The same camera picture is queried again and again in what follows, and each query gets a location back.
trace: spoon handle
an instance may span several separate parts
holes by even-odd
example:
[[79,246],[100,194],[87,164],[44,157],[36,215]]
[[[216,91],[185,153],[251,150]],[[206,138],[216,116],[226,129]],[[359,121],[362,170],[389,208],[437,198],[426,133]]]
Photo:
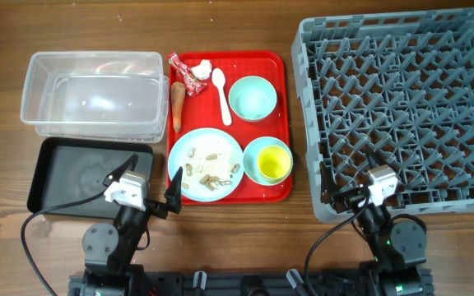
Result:
[[224,95],[224,90],[222,87],[217,87],[219,89],[219,99],[221,99],[221,114],[222,114],[222,123],[229,126],[231,124],[231,114],[230,108],[228,108],[228,102],[226,102],[226,96]]

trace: black container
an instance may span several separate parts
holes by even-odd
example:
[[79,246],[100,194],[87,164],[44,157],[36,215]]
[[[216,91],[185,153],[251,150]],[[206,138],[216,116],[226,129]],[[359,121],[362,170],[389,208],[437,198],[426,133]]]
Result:
[[[45,208],[80,201],[106,189],[104,178],[131,155],[138,155],[137,173],[151,177],[153,150],[143,144],[50,137],[39,150],[27,207],[35,213]],[[113,219],[119,205],[104,198],[50,214]]]

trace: mint green bowl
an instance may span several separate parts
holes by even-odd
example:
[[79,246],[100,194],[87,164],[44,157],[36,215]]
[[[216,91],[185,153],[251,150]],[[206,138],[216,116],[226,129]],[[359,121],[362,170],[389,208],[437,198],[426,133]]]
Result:
[[230,108],[241,119],[257,122],[268,116],[277,104],[272,83],[259,76],[246,76],[230,89]]

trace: clear plastic container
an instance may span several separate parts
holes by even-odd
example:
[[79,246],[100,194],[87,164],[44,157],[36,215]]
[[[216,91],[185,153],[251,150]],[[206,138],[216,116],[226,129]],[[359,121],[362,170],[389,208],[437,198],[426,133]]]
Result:
[[21,121],[42,136],[155,143],[168,116],[168,84],[158,53],[36,53]]

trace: carrot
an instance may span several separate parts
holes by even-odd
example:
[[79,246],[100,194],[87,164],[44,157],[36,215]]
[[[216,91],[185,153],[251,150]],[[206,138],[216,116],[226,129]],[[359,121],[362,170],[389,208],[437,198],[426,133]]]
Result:
[[175,132],[180,132],[180,125],[182,121],[182,106],[184,105],[184,96],[186,95],[186,88],[182,82],[174,82],[171,86],[171,111],[173,115],[173,129]]

